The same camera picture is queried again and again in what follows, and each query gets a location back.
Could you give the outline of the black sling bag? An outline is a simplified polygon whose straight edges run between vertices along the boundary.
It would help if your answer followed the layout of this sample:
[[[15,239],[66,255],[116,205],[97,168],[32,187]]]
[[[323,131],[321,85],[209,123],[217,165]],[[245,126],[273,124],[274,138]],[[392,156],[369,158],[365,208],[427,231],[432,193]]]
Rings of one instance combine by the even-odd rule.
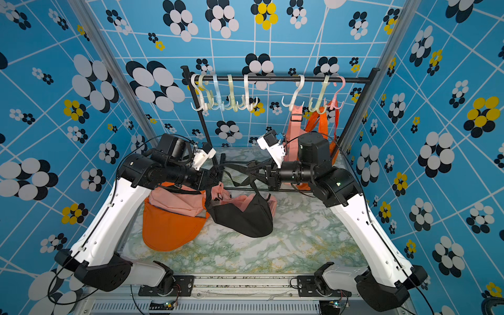
[[[250,186],[253,194],[233,198],[222,183],[206,190],[206,211],[213,221],[251,238],[268,236],[274,230],[274,215],[278,201],[269,194],[264,197],[257,188],[256,181],[265,181],[259,174],[259,167],[246,167],[240,164],[225,163],[223,168],[230,168],[247,177],[235,187]]]

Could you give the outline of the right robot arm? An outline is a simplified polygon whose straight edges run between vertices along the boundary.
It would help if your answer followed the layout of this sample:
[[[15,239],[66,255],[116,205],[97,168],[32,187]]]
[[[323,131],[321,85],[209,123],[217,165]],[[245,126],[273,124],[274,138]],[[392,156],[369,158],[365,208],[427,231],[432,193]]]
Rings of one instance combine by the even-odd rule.
[[[318,198],[346,227],[361,250],[367,266],[342,267],[326,263],[314,274],[322,295],[334,291],[358,294],[371,308],[385,312],[400,308],[426,280],[422,266],[413,265],[396,248],[376,218],[372,216],[364,191],[354,175],[333,165],[329,141],[320,133],[296,138],[297,159],[286,161],[284,143],[275,131],[261,136],[257,143],[274,161],[265,171],[273,188],[282,183],[307,183]]]

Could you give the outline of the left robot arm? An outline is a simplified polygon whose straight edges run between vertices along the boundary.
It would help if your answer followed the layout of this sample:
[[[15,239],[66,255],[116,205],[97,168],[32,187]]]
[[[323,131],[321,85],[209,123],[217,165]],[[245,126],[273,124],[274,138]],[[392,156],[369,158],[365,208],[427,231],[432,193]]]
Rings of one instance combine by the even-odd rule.
[[[170,293],[173,271],[159,262],[135,262],[123,258],[118,245],[138,208],[164,182],[204,190],[214,183],[202,166],[215,156],[210,143],[197,148],[176,135],[163,134],[155,148],[132,152],[118,167],[112,192],[83,236],[70,248],[61,249],[56,263],[84,285],[110,292],[123,285],[143,285]]]

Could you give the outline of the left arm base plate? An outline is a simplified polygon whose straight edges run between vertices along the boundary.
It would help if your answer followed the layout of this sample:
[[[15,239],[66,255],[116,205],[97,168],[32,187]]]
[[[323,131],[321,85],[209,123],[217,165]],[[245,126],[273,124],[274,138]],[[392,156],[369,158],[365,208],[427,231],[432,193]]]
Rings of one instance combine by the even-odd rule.
[[[190,297],[194,288],[195,276],[175,275],[163,279],[155,287],[141,286],[138,295],[141,297]]]

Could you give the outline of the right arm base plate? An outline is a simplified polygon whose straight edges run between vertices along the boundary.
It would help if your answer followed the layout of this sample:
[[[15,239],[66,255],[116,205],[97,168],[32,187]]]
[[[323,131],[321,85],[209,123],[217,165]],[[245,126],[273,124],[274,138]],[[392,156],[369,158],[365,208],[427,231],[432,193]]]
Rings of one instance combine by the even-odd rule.
[[[290,280],[290,286],[298,291],[300,297],[334,297],[340,299],[353,295],[349,291],[329,288],[323,280],[316,276],[297,276]]]

